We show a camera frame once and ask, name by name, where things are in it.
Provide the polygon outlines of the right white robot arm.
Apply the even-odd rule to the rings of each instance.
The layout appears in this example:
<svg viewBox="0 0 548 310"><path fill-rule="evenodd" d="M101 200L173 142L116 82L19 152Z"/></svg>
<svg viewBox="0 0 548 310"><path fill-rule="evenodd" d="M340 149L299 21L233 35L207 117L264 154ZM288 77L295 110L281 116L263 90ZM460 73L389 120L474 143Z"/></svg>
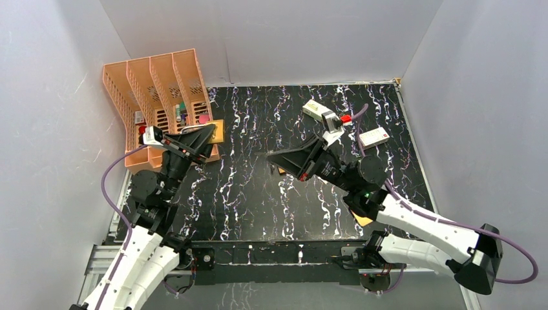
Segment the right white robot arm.
<svg viewBox="0 0 548 310"><path fill-rule="evenodd" d="M376 232L364 249L368 265L428 268L452 276L475 293L492 293L503 257L499 229L487 223L480 228L460 227L393 196L385 185L388 175L380 158L366 156L345 163L323 138L313 136L294 149L268 153L267 161L300 181L316 176L331 183L347 193L343 200L356 216L416 236L409 240Z"/></svg>

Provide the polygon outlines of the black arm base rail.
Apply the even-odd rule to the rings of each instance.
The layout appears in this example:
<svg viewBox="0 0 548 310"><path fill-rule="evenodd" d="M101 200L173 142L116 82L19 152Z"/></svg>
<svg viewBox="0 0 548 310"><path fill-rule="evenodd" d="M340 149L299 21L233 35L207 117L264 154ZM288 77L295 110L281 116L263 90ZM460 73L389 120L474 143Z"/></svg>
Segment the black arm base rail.
<svg viewBox="0 0 548 310"><path fill-rule="evenodd" d="M365 240L235 241L190 244L191 254L161 280L168 290L181 293L188 285L231 283L339 283L366 284L372 291L385 290L395 280L390 273L402 267L453 277L446 265L433 258L407 256L382 261Z"/></svg>

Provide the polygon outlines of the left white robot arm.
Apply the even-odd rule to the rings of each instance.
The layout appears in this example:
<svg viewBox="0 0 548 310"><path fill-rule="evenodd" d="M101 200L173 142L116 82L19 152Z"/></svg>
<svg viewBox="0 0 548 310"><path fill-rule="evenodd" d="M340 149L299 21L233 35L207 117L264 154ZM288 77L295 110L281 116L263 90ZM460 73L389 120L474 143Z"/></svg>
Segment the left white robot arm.
<svg viewBox="0 0 548 310"><path fill-rule="evenodd" d="M134 218L115 208L127 226L123 244L90 295L71 309L141 309L170 271L193 264L190 239L169 230L177 212L173 198L190 166L205 163L223 140L223 121L187 126L179 134L140 127L139 150L161 150L161 168L134 174L128 199Z"/></svg>

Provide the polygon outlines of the brass padlock long shackle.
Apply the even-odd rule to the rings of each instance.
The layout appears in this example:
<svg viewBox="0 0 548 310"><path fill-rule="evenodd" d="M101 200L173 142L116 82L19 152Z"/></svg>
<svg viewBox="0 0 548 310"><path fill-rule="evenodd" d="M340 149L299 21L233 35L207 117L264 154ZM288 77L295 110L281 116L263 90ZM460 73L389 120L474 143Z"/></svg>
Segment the brass padlock long shackle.
<svg viewBox="0 0 548 310"><path fill-rule="evenodd" d="M185 126L180 133L188 134L191 132L204 132L209 138L208 144L218 144L225 141L225 126L224 120L217 119L208 121L204 124Z"/></svg>

